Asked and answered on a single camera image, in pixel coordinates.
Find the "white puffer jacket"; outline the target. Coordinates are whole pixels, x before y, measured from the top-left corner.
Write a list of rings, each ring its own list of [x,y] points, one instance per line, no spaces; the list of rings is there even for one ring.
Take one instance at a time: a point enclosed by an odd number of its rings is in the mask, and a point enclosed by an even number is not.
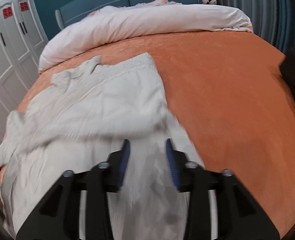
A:
[[[6,228],[15,236],[66,170],[90,170],[128,139],[121,191],[108,197],[115,239],[182,239],[187,197],[173,185],[165,142],[201,162],[167,107],[154,60],[144,53],[115,65],[95,56],[54,74],[24,113],[7,117],[0,145]]]

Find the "white wardrobe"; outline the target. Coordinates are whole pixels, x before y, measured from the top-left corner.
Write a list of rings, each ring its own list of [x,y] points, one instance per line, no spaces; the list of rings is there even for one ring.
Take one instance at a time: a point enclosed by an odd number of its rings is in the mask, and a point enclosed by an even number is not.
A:
[[[7,116],[38,79],[47,42],[34,0],[0,0],[0,144]]]

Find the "orange plush bed cover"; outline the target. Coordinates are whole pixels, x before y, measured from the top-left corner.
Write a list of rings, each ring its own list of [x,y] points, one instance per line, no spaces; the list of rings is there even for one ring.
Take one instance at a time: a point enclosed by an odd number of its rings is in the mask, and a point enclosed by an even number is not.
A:
[[[284,236],[295,224],[295,101],[278,71],[284,56],[254,34],[171,33],[86,46],[57,35],[19,110],[56,72],[94,55],[117,63],[143,52],[155,59],[169,107],[207,167],[231,167]]]

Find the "pale pink duvet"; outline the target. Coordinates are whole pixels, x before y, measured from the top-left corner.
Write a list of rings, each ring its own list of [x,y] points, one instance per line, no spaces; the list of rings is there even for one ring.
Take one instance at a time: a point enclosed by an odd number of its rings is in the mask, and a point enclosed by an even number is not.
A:
[[[38,70],[42,73],[90,49],[127,38],[192,31],[251,33],[253,26],[242,10],[221,5],[106,6],[65,27],[52,38],[40,55]]]

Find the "grey curtain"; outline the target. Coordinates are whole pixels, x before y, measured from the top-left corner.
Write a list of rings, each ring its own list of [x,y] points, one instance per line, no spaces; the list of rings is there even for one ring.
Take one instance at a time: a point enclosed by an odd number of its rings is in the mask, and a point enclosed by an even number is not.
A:
[[[252,21],[254,34],[285,53],[295,45],[295,0],[218,0],[242,10]]]

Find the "plush toy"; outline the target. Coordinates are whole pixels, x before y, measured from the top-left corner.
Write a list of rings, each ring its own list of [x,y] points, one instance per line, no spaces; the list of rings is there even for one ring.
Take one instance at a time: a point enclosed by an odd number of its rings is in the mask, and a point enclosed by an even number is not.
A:
[[[217,4],[217,0],[202,0],[202,4]]]

